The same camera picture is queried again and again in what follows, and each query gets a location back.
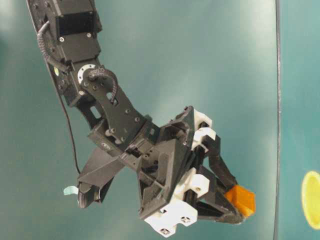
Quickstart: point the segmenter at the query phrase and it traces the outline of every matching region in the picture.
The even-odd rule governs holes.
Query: circular joint
[[[79,84],[82,83],[83,79],[84,79],[84,72],[88,69],[94,69],[96,67],[96,65],[94,64],[86,64],[86,65],[83,65],[80,70],[78,71],[78,81],[79,81]]]

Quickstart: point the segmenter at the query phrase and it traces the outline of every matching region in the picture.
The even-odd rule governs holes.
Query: hole
[[[181,221],[182,221],[183,223],[187,224],[187,223],[190,222],[190,218],[187,217],[187,216],[183,216],[183,217],[181,218]]]
[[[91,107],[90,110],[96,119],[101,118],[101,114],[98,112],[98,110],[95,106]]]
[[[113,101],[113,106],[117,106],[118,105],[118,100],[117,99],[114,99]]]
[[[107,92],[106,97],[111,100],[112,99],[112,92]]]

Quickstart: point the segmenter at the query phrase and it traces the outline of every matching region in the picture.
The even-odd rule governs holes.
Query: black wire
[[[59,94],[58,87],[57,87],[57,85],[56,85],[56,82],[55,82],[54,78],[52,77],[51,80],[52,80],[52,83],[53,83],[53,85],[54,85],[55,93],[56,93],[56,95],[58,96],[59,102],[60,102],[60,104],[61,104],[61,107],[62,107],[64,116],[65,116],[65,119],[66,119],[67,128],[68,128],[68,131],[69,131],[69,136],[70,136],[71,144],[72,144],[72,151],[73,151],[73,158],[74,158],[75,169],[76,169],[76,171],[78,172],[78,174],[80,174],[81,171],[80,171],[79,166],[78,166],[78,159],[77,159],[77,152],[76,152],[76,144],[75,144],[74,134],[73,134],[72,128],[71,128],[71,123],[70,123],[69,115],[68,115],[68,112],[67,112],[67,110],[66,110],[65,104],[64,104],[64,102],[63,102],[63,100],[62,100],[62,98],[61,98],[61,95]]]

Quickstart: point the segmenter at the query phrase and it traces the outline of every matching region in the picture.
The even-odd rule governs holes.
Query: braided cable sleeve
[[[44,25],[42,25],[42,27],[40,28],[40,30],[38,31],[38,33],[36,34],[36,39],[37,39],[37,43],[38,43],[38,47],[43,55],[44,60],[56,67],[57,69],[61,70],[62,72],[67,73],[69,71],[69,67],[62,64],[61,62],[57,61],[56,59],[54,59],[52,56],[49,55],[47,47],[46,47],[46,41],[44,39],[44,33],[45,31],[48,29],[49,27],[49,21],[47,21]]]
[[[98,68],[91,70],[88,74],[88,78],[90,81],[94,81],[97,78],[112,79],[113,88],[110,101],[111,103],[114,103],[118,91],[118,79],[112,71],[105,69],[105,67],[101,65]]]

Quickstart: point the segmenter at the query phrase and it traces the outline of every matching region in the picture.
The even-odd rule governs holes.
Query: black cable
[[[68,66],[62,64],[61,62],[57,61],[56,59],[54,59],[53,57],[51,57],[49,54],[48,54],[48,51],[47,51],[47,47],[46,47],[46,43],[45,43],[45,40],[44,40],[44,32],[47,30],[49,26],[49,21],[47,21],[41,28],[40,30],[38,31],[37,33],[37,42],[38,42],[38,46],[41,50],[41,53],[44,57],[44,60],[46,61],[46,63],[56,67],[57,69],[61,70],[62,72],[64,73],[67,73],[69,71],[69,68]],[[55,88],[55,93],[56,95],[58,96],[58,99],[59,99],[59,102],[61,104],[61,107],[62,107],[62,110],[63,110],[63,113],[64,113],[64,116],[65,116],[65,119],[66,119],[66,123],[67,123],[67,128],[68,128],[68,131],[69,131],[69,136],[70,136],[70,139],[71,139],[71,144],[72,144],[72,151],[73,151],[73,158],[74,158],[74,165],[75,165],[75,169],[76,171],[78,172],[78,174],[81,173],[80,169],[79,169],[79,166],[78,166],[78,159],[77,159],[77,151],[76,151],[76,144],[75,144],[75,139],[74,139],[74,134],[72,132],[72,128],[71,128],[71,123],[70,123],[70,119],[69,119],[69,115],[68,115],[68,112],[66,110],[66,107],[65,107],[65,104],[61,98],[61,95],[59,94],[59,90],[58,90],[58,87],[56,85],[56,82],[54,80],[53,77],[51,77],[51,80],[52,80],[52,83],[53,83],[53,86]]]
[[[105,69],[103,65],[100,65],[89,72],[88,78],[90,81],[94,81],[97,78],[112,79],[113,89],[112,89],[112,97],[110,99],[110,102],[113,104],[118,91],[117,76],[112,71]]]
[[[77,152],[76,152],[76,144],[75,144],[75,139],[74,139],[74,134],[72,132],[72,128],[71,128],[71,123],[70,123],[70,119],[69,119],[69,115],[68,115],[68,112],[66,110],[66,107],[65,107],[65,104],[59,94],[59,91],[58,91],[58,87],[55,83],[55,80],[53,79],[53,77],[51,78],[52,80],[52,83],[54,85],[54,88],[55,88],[55,92],[59,98],[59,102],[61,104],[61,107],[62,107],[62,110],[63,110],[63,113],[64,113],[64,116],[65,116],[65,119],[66,119],[66,123],[67,123],[67,128],[68,128],[68,131],[69,131],[69,136],[70,136],[70,139],[71,139],[71,144],[72,144],[72,151],[73,151],[73,158],[74,158],[74,165],[75,165],[75,169],[76,171],[78,172],[78,174],[81,173],[80,169],[79,169],[79,166],[78,166],[78,159],[77,159]]]
[[[46,42],[44,39],[44,34],[45,31],[48,29],[49,27],[49,21],[47,21],[45,24],[42,25],[42,27],[39,29],[39,31],[36,34],[36,40],[39,46],[39,49],[44,57],[44,60],[56,67],[57,69],[61,70],[64,73],[67,73],[69,71],[69,67],[67,65],[64,65],[63,63],[57,61],[56,59],[54,59],[52,56],[49,55],[47,47],[46,47]]]

